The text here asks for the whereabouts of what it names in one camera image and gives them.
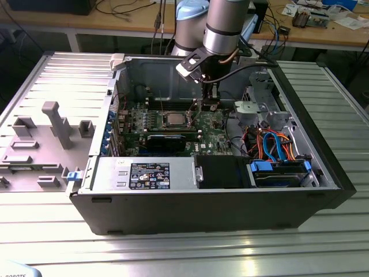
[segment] black cable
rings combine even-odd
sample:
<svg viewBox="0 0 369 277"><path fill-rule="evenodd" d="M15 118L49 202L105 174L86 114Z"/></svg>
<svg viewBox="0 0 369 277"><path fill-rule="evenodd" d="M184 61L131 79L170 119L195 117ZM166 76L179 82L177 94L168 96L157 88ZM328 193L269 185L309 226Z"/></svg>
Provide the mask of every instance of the black cable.
<svg viewBox="0 0 369 277"><path fill-rule="evenodd" d="M242 152L243 150L241 148L239 148L236 144L234 144L232 142L233 139L237 138L237 137L233 137L233 138L229 138L229 135L228 135L228 132L227 132L227 123L228 123L228 119L229 119L229 115L232 111L229 111L228 115L227 115L227 118L225 119L225 123L224 123L224 133L225 133L225 137L227 138L227 141L229 141L231 143L231 145L236 148L238 151L240 151L241 155L242 155Z"/></svg>
<svg viewBox="0 0 369 277"><path fill-rule="evenodd" d="M116 8L118 8L118 7L133 5L133 4L135 4L137 1L138 1L138 0L134 0L133 2L128 3L128 4L120 4L120 5L116 5L115 7L113 7L113 10L115 10L115 9L116 9Z"/></svg>
<svg viewBox="0 0 369 277"><path fill-rule="evenodd" d="M268 6L268 9L270 10L270 13L272 14L271 16L270 15L268 15L268 14L266 14L265 16L268 16L268 17L270 17L270 18L272 18L273 19L273 21L274 22L271 22L272 24L274 24L274 26L276 27L276 30L275 30L275 32L278 32L278 29L279 29L279 27L280 27L280 24L279 24L279 21L276 19L276 17L274 16L274 13L273 13L273 11L272 11L272 9ZM275 39L275 37L276 37L276 33L274 33L274 35L273 35L273 40L269 43L269 46L268 46L268 48L266 49L266 51L264 52L264 54L266 54L266 55L269 55L269 54L271 54L271 53L269 53L269 47L272 45L272 42L274 41L274 39Z"/></svg>
<svg viewBox="0 0 369 277"><path fill-rule="evenodd" d="M114 95L114 96L113 96L113 98L111 99L111 101L110 101L110 105L113 105L113 104L114 104L114 100L115 100L115 98L116 98L118 95L123 95L123 96L125 96L123 93L117 93L117 94L116 94L116 95Z"/></svg>
<svg viewBox="0 0 369 277"><path fill-rule="evenodd" d="M350 74L348 74L348 76L345 80L345 87L349 87L349 85L355 79L356 75L358 74L358 72L360 71L362 66L365 66L366 62L368 61L369 52L366 54L367 55L366 57L364 57L362 60L360 60L361 57L363 56L363 54L365 53L365 50L368 47L368 45L369 45L369 39L368 39L368 42L365 44L363 51L360 53L359 57L357 58L357 61L354 64L353 69L350 71Z"/></svg>
<svg viewBox="0 0 369 277"><path fill-rule="evenodd" d="M177 0L174 0L174 33L165 48L164 55L168 54L169 46L175 37L176 31L177 31Z"/></svg>
<svg viewBox="0 0 369 277"><path fill-rule="evenodd" d="M135 10L139 10L139 9L143 9L143 8L146 8L146 7L150 7L152 5L155 5L156 2L152 2L150 4L147 4L147 5L144 5L144 6L141 6L141 7L138 7L138 8L135 8L135 9L131 9L131 10L126 10L124 12L119 12L119 13L108 13L108 12L105 12L103 10L100 10L99 9L99 4L101 4L102 2L104 2L105 0L100 0L98 3L96 3L96 6L95 6L95 9L100 12L100 13L104 13L104 14L124 14L124 13L130 13L130 12L134 12Z"/></svg>
<svg viewBox="0 0 369 277"><path fill-rule="evenodd" d="M365 52L366 48L368 47L368 45L369 45L369 39L368 39L368 41L367 41L367 44L365 44L364 49L363 49L363 51L360 53L360 55L359 55L359 57L357 58L357 60L359 60L359 59L362 57L362 55L364 54L364 52Z"/></svg>
<svg viewBox="0 0 369 277"><path fill-rule="evenodd" d="M153 55L153 45L154 45L154 40L157 34L157 30L160 28L161 25L161 7L163 6L163 0L160 0L160 5L159 5L159 10L156 14L156 18L154 21L154 35L152 36L152 40L151 40L151 55Z"/></svg>
<svg viewBox="0 0 369 277"><path fill-rule="evenodd" d="M280 59L282 57L282 55L284 53L284 50L286 48L286 41L288 40L288 35L287 35L287 38L286 38L285 35L283 35L283 37L284 37L283 43L276 48L277 50L279 49L279 51L275 53L275 55L280 55L278 59Z"/></svg>
<svg viewBox="0 0 369 277"><path fill-rule="evenodd" d="M229 91L220 91L219 93L225 92L226 94L228 94L234 101L238 101L236 99L236 97L234 97Z"/></svg>
<svg viewBox="0 0 369 277"><path fill-rule="evenodd" d="M167 0L164 0L163 5L163 23L161 26L161 35L160 35L160 46L159 46L159 55L161 55L161 44L163 42L163 35L164 35L164 23L165 23L165 6L167 5Z"/></svg>
<svg viewBox="0 0 369 277"><path fill-rule="evenodd" d="M154 49L154 40L155 40L155 36L156 36L157 30L155 30L154 35L152 36L152 40L151 40L151 55L153 55L153 49Z"/></svg>
<svg viewBox="0 0 369 277"><path fill-rule="evenodd" d="M247 46L248 48L250 48L250 49L253 49L254 50L254 52L256 53L256 54L258 54L260 57L262 57L263 59L265 59L265 60L267 60L268 62L270 62L271 64L274 64L274 65L276 65L276 66L278 66L278 64L277 64L277 62L276 61L274 61L274 60L272 60L272 59L270 59L270 58L268 58L268 56L265 56L265 55L263 55L263 54L261 54L258 50L256 50L253 46L251 46L244 38L243 38L243 36L240 36L240 39L241 39L241 42L245 45L245 46Z"/></svg>
<svg viewBox="0 0 369 277"><path fill-rule="evenodd" d="M10 13L8 13L8 11L5 9L4 4L2 3L2 1L0 1L0 5L2 6L2 9L4 10L4 12L6 13L7 16L9 16L9 18L27 35L27 37L29 37L29 39L31 39L31 41L40 49L40 51L42 53L44 53L44 50L42 49L42 47L33 39L33 37L31 37L29 35L29 33L23 29L23 27L21 25L19 25L19 23L10 15Z"/></svg>
<svg viewBox="0 0 369 277"><path fill-rule="evenodd" d="M201 81L201 83L203 84L213 84L213 83L217 83L217 82L220 82L220 81L223 81L229 77L231 77L232 75L236 74L237 72L240 72L244 69L247 69L247 68L255 68L255 67L258 67L258 68L276 68L278 67L278 65L275 65L275 64L269 64L269 63L255 63L253 65L245 65L245 66L242 66L240 68L237 68L235 70L233 70L232 72L229 72L228 74L224 75L223 77L220 77L218 79L215 79L215 80L210 80L210 81Z"/></svg>

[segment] metal bracket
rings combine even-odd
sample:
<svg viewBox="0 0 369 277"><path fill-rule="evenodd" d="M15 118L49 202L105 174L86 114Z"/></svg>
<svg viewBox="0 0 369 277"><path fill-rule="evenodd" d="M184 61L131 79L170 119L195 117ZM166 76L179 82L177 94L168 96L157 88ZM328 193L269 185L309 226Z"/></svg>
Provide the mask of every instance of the metal bracket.
<svg viewBox="0 0 369 277"><path fill-rule="evenodd" d="M112 54L110 58L110 70L116 71L124 66L125 55L123 53Z"/></svg>

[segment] sticker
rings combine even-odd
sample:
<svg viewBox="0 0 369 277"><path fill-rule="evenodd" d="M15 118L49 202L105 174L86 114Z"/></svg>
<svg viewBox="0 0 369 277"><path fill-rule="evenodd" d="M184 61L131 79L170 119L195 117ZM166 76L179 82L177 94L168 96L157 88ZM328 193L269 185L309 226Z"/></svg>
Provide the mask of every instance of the sticker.
<svg viewBox="0 0 369 277"><path fill-rule="evenodd" d="M115 167L130 166L132 162L130 159L118 159L115 161Z"/></svg>
<svg viewBox="0 0 369 277"><path fill-rule="evenodd" d="M170 189L169 163L131 163L129 188Z"/></svg>

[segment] black box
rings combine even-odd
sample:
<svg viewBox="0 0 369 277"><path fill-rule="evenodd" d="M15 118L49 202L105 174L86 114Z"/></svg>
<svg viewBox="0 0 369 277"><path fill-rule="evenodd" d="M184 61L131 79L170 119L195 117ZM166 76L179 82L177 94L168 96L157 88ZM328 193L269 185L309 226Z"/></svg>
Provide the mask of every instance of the black box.
<svg viewBox="0 0 369 277"><path fill-rule="evenodd" d="M87 16L95 6L96 0L7 0L7 2L12 10Z"/></svg>

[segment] table leg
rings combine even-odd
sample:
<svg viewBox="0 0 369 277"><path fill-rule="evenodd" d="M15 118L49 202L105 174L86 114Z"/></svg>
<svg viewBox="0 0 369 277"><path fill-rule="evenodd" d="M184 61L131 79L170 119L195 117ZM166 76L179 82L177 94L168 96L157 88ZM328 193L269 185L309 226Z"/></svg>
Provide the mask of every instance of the table leg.
<svg viewBox="0 0 369 277"><path fill-rule="evenodd" d="M77 34L75 32L68 31L66 33L72 52L81 52L81 47L77 39Z"/></svg>

